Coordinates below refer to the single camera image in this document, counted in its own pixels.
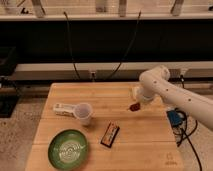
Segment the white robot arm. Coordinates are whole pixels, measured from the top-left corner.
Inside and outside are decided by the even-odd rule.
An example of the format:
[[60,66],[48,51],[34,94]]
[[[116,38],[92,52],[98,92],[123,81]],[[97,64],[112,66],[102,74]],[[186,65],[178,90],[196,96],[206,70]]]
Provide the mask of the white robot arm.
[[136,99],[151,101],[158,94],[213,131],[213,100],[177,87],[168,82],[169,78],[170,72],[165,66],[144,71],[139,76],[140,86],[136,91]]

